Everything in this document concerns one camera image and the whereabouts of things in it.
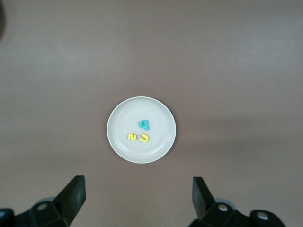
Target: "dark object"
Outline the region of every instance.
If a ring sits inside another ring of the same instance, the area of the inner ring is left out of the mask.
[[[202,177],[194,177],[193,204],[198,219],[189,227],[285,227],[269,211],[253,210],[247,217],[226,203],[217,203]]]
[[[4,34],[5,30],[5,14],[2,2],[0,1],[0,40]]]
[[[75,176],[53,201],[40,202],[17,216],[12,209],[0,209],[0,227],[69,227],[85,199],[85,178]]]

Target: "plate rim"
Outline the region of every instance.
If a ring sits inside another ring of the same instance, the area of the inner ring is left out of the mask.
[[[174,123],[174,124],[173,124],[173,125],[174,125],[174,132],[173,132],[173,134],[172,134],[172,135],[173,135],[173,137],[172,137],[173,140],[172,140],[171,145],[169,146],[169,148],[167,149],[167,151],[163,153],[162,156],[157,157],[157,159],[152,160],[152,161],[137,162],[137,161],[129,160],[129,159],[126,158],[126,157],[123,157],[120,153],[118,153],[118,152],[114,149],[114,147],[113,147],[113,145],[112,145],[112,142],[111,142],[111,140],[110,140],[110,138],[109,138],[109,134],[108,134],[108,125],[109,125],[109,121],[110,121],[110,119],[113,117],[113,114],[114,114],[114,112],[116,111],[116,109],[119,108],[123,103],[128,102],[128,101],[130,101],[130,100],[132,100],[132,99],[138,99],[138,98],[150,99],[150,100],[152,100],[152,101],[154,101],[154,102],[157,102],[157,103],[159,103],[160,105],[162,105],[162,106],[168,111],[168,113],[171,115],[171,118],[172,118],[173,123]],[[174,118],[172,112],[170,111],[170,109],[169,109],[164,103],[162,103],[161,101],[159,101],[159,100],[157,100],[157,99],[155,99],[155,98],[147,97],[147,96],[135,96],[135,97],[131,97],[131,98],[128,98],[128,99],[126,99],[126,100],[120,102],[120,103],[113,109],[113,111],[111,112],[111,114],[110,114],[110,116],[109,116],[109,118],[108,118],[108,121],[107,121],[107,140],[108,140],[108,142],[109,142],[111,148],[112,148],[112,149],[113,149],[121,158],[123,158],[124,160],[129,161],[129,162],[132,162],[132,163],[137,163],[137,164],[147,164],[147,163],[155,162],[155,161],[159,160],[160,158],[164,157],[164,156],[170,151],[170,149],[172,148],[172,146],[174,145],[175,139],[176,139],[176,134],[177,134],[176,120],[175,120],[175,118]]]

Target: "yellow letter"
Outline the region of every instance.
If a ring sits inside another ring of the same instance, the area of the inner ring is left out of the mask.
[[[139,138],[139,140],[143,143],[146,143],[149,140],[148,135],[146,134],[141,134],[142,137]]]
[[[135,141],[137,139],[137,135],[136,134],[132,134],[132,133],[129,133],[127,138],[131,141]]]

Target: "blue letter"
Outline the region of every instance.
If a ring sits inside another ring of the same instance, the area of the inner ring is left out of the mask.
[[[139,126],[142,129],[149,130],[150,126],[148,125],[148,120],[142,120],[139,122]]]

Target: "screw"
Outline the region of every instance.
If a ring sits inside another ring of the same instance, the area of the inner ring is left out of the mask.
[[[42,203],[41,205],[38,206],[37,210],[44,210],[47,207],[46,203]]]
[[[220,205],[218,206],[218,208],[219,208],[220,211],[223,211],[223,212],[228,211],[227,206],[225,206],[224,204],[220,204]]]
[[[267,216],[266,213],[258,212],[257,216],[258,216],[259,219],[262,219],[262,220],[265,220],[265,221],[268,220],[268,216]]]

